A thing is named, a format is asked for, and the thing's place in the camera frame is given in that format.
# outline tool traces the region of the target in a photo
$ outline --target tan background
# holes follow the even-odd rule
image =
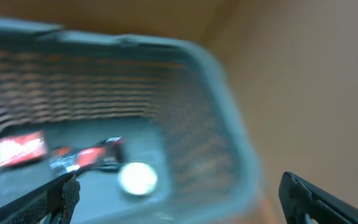
[[[0,0],[0,15],[199,42],[228,71],[277,208],[286,170],[358,208],[358,1]]]

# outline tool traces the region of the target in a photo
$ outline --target snack package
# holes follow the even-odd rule
[[[57,176],[88,169],[99,169],[117,172],[122,163],[122,138],[110,138],[101,143],[85,148],[73,149],[59,147],[54,150],[50,159],[50,167]]]
[[[41,131],[0,139],[0,167],[40,159],[48,153]]]

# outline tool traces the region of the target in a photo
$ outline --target gray plastic bin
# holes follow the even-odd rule
[[[0,135],[22,127],[49,145],[124,136],[130,160],[157,169],[159,190],[142,200],[119,195],[111,174],[82,177],[72,223],[204,223],[255,203],[257,157],[223,71],[186,41],[0,18]],[[30,172],[0,178],[22,177],[20,189]]]

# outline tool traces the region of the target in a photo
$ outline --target basket bottom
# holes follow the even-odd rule
[[[117,174],[96,170],[82,174],[78,178],[81,184],[80,201],[71,223],[104,223],[126,215],[136,215],[153,206],[159,206],[170,195],[172,187],[162,135],[158,127],[149,120],[119,118],[64,121],[12,127],[4,132],[4,136],[40,129],[44,131],[49,149],[58,146],[88,147],[103,139],[123,136],[126,160],[146,162],[153,166],[158,174],[155,192],[144,198],[125,194],[118,184]],[[52,179],[48,161],[0,173],[0,206]]]

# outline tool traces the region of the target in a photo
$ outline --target red and white package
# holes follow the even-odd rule
[[[0,139],[0,167],[8,167],[48,153],[41,131]]]

